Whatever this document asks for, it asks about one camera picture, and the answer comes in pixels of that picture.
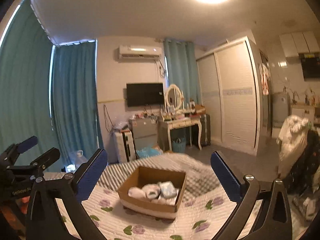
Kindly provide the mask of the left hand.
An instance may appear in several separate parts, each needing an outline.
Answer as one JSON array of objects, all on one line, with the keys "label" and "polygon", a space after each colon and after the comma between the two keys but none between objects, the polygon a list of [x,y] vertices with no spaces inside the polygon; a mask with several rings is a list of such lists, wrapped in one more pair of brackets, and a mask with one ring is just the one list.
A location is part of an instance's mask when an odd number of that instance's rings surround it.
[{"label": "left hand", "polygon": [[25,215],[27,214],[29,199],[30,199],[30,197],[27,196],[27,197],[23,197],[21,199],[15,200],[15,202],[18,205],[21,213],[23,213]]}]

